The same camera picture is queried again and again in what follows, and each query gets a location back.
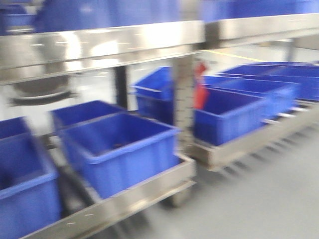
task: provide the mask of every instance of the blue bin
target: blue bin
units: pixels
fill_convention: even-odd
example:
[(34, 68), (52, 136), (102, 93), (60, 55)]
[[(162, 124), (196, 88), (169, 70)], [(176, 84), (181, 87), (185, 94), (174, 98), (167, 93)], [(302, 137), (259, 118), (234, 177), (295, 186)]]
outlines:
[(154, 23), (152, 13), (153, 0), (112, 0), (113, 18), (117, 26)]
[(23, 5), (5, 4), (1, 6), (3, 14), (3, 24), (5, 28), (12, 26), (28, 26), (32, 25), (34, 16), (27, 14)]
[(317, 0), (201, 0), (200, 19), (259, 17), (318, 12)]
[(294, 4), (294, 13), (318, 13), (319, 1), (318, 0), (298, 0), (292, 1)]
[(112, 20), (111, 2), (107, 0), (46, 0), (36, 17), (37, 32), (115, 26)]
[(180, 21), (180, 0), (152, 0), (153, 23)]
[(223, 72), (217, 73), (225, 77), (240, 77), (246, 79), (260, 80), (268, 71), (277, 68), (271, 65), (241, 65)]
[(304, 100), (319, 100), (318, 66), (281, 67), (271, 72), (267, 72), (262, 79), (300, 83), (301, 90), (298, 98)]
[(132, 86), (140, 115), (173, 124), (173, 80), (170, 67), (161, 67)]
[(267, 65), (267, 66), (315, 66), (313, 63), (309, 62), (289, 62), (289, 61), (263, 61), (263, 62), (253, 62), (247, 65)]
[(125, 113), (61, 131), (72, 166), (102, 198), (178, 164), (178, 129)]
[(265, 99), (218, 89), (207, 90), (203, 110), (195, 110), (195, 138), (221, 145), (262, 126)]
[(222, 82), (238, 80), (238, 77), (223, 77), (223, 76), (204, 76), (204, 83), (203, 85), (208, 88), (215, 87)]
[(30, 134), (0, 140), (0, 238), (18, 239), (59, 220), (56, 178)]
[(0, 121), (0, 141), (21, 134), (31, 134), (23, 118)]
[(247, 95), (264, 97), (266, 105), (263, 117), (273, 119), (278, 113), (287, 112), (296, 106), (295, 99), (298, 97), (299, 84), (276, 81), (257, 80), (233, 80), (215, 86), (218, 89), (238, 92)]
[(144, 117), (154, 118), (163, 123), (174, 124), (172, 101), (162, 101), (151, 97), (136, 95), (138, 102), (138, 113)]
[(105, 117), (110, 114), (124, 111), (116, 105), (110, 105), (103, 101), (91, 101), (83, 104), (69, 106), (52, 111), (54, 128), (59, 131), (65, 127), (71, 127), (77, 123), (96, 118)]

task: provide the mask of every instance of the red cloth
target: red cloth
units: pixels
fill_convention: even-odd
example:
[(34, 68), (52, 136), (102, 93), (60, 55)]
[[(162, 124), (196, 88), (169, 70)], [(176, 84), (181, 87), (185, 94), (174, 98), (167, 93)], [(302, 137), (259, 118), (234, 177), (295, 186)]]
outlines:
[(203, 86), (204, 77), (202, 74), (205, 70), (207, 70), (207, 68), (202, 62), (199, 63), (195, 68), (196, 86), (194, 94), (194, 108), (199, 110), (202, 110), (204, 108), (208, 97), (208, 91)]

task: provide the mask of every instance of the shelf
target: shelf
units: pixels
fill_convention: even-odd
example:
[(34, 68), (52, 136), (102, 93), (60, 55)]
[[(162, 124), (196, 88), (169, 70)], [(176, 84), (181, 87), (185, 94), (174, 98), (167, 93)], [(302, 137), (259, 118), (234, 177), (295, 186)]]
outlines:
[(261, 129), (220, 146), (196, 142), (190, 154), (208, 170), (217, 171), (246, 154), (313, 124), (319, 117), (319, 103), (299, 101), (299, 107), (293, 108), (291, 113), (280, 115), (278, 120), (268, 120), (268, 125)]
[(206, 47), (233, 47), (316, 34), (319, 13), (225, 19), (206, 24)]
[(0, 37), (0, 85), (192, 54), (202, 21)]
[(22, 239), (86, 239), (195, 183), (195, 163), (178, 155), (181, 163), (109, 199), (85, 208)]

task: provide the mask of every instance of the metal cart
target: metal cart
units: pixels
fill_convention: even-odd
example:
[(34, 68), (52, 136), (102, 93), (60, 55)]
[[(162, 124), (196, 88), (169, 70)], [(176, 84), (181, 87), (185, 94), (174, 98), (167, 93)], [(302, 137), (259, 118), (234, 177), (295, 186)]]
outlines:
[[(283, 138), (316, 121), (317, 103), (299, 102), (292, 113), (238, 140), (219, 147), (195, 142), (193, 125), (193, 65), (203, 49), (218, 49), (319, 33), (319, 14), (228, 19), (207, 24), (184, 21), (0, 37), (0, 85), (114, 68), (118, 104), (127, 107), (130, 64), (173, 59), (175, 123), (182, 129), (180, 151), (210, 170)], [(290, 44), (288, 59), (293, 56)], [(24, 239), (84, 239), (162, 199), (180, 204), (192, 186), (194, 161), (182, 154), (181, 163), (112, 198), (97, 202)]]

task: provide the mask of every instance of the gray floor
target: gray floor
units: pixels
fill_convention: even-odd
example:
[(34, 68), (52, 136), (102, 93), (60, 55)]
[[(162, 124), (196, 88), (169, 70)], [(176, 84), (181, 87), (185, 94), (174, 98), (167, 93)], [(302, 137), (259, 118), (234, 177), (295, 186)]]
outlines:
[[(210, 74), (237, 64), (283, 61), (285, 48), (256, 45), (205, 52)], [(297, 49), (295, 61), (319, 59)], [(220, 172), (198, 167), (197, 184), (181, 208), (156, 204), (107, 229), (101, 238), (318, 239), (319, 131), (308, 127)]]

